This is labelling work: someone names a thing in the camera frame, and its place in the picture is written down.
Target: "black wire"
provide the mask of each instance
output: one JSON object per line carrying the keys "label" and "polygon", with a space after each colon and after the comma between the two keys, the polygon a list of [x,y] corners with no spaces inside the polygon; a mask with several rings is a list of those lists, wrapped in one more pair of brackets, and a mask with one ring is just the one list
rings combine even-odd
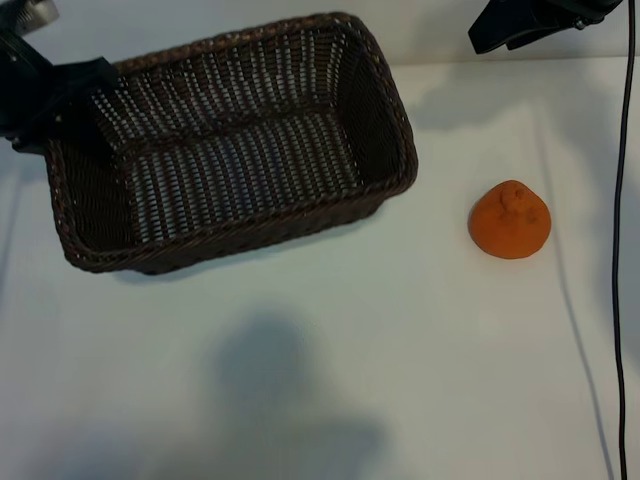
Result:
{"label": "black wire", "polygon": [[613,296],[613,336],[618,370],[618,395],[620,398],[620,422],[618,430],[618,448],[620,450],[620,475],[627,480],[627,453],[625,450],[626,399],[624,389],[624,370],[622,368],[622,346],[620,343],[620,301],[618,298],[618,266],[620,260],[620,204],[622,202],[622,180],[624,177],[624,161],[627,150],[627,130],[629,124],[629,105],[631,103],[631,86],[633,84],[633,66],[636,55],[636,2],[627,0],[629,4],[629,51],[627,57],[627,75],[622,102],[622,125],[620,127],[620,153],[618,155],[618,173],[616,176],[616,193],[613,213],[613,262],[611,268],[611,287]]}

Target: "white wall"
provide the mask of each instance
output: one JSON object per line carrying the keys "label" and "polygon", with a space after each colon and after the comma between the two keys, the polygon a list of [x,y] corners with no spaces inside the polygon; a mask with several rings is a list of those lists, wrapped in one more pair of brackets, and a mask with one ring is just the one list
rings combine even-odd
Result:
{"label": "white wall", "polygon": [[[487,0],[56,0],[61,18],[29,37],[53,61],[115,61],[285,17],[360,16],[390,63],[476,60],[467,30]],[[626,6],[601,25],[481,59],[623,55]]]}

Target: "woven pattern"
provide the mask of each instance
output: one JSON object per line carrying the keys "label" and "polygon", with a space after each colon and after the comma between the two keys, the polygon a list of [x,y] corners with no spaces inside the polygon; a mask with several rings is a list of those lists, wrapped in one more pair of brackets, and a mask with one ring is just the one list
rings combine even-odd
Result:
{"label": "woven pattern", "polygon": [[48,156],[58,232],[81,268],[162,273],[277,243],[370,215],[415,179],[388,66],[353,17],[279,22],[117,67],[120,88],[95,94],[87,119],[111,163],[57,141]]}

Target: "orange clay cone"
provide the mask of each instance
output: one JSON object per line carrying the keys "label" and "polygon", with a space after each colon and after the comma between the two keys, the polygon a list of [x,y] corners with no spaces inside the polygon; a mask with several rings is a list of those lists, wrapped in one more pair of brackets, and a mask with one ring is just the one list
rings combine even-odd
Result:
{"label": "orange clay cone", "polygon": [[509,180],[476,203],[469,233],[489,255],[525,258],[540,250],[549,238],[551,215],[540,197],[522,183]]}

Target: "basket rim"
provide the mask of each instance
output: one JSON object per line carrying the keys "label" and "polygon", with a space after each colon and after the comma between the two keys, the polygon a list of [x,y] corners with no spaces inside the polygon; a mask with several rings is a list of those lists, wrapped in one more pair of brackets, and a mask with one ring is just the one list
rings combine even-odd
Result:
{"label": "basket rim", "polygon": [[360,202],[380,202],[407,190],[415,181],[418,159],[413,143],[413,132],[406,111],[400,100],[397,88],[391,76],[380,47],[363,22],[353,15],[342,12],[316,14],[281,20],[264,26],[248,28],[199,40],[180,47],[171,48],[147,55],[135,57],[115,64],[121,76],[133,75],[159,65],[186,60],[202,53],[217,53],[258,40],[309,28],[332,26],[345,33],[354,35],[365,47],[363,59],[373,66],[377,88],[383,96],[385,109],[389,114],[392,127],[399,139],[400,170],[383,182],[354,189],[344,194],[331,195],[319,199],[300,202],[278,210],[268,210],[240,220],[229,220],[216,225],[203,226],[196,230],[178,234],[166,240],[154,240],[128,248],[113,250],[94,250],[78,235],[63,168],[55,168],[64,162],[62,144],[50,141],[47,151],[50,189],[56,229],[61,238],[67,259],[73,265],[92,271],[111,271],[127,268],[135,263],[150,261],[172,251],[195,247],[242,233],[250,233],[268,228],[283,219],[295,221],[311,211],[345,206]]}

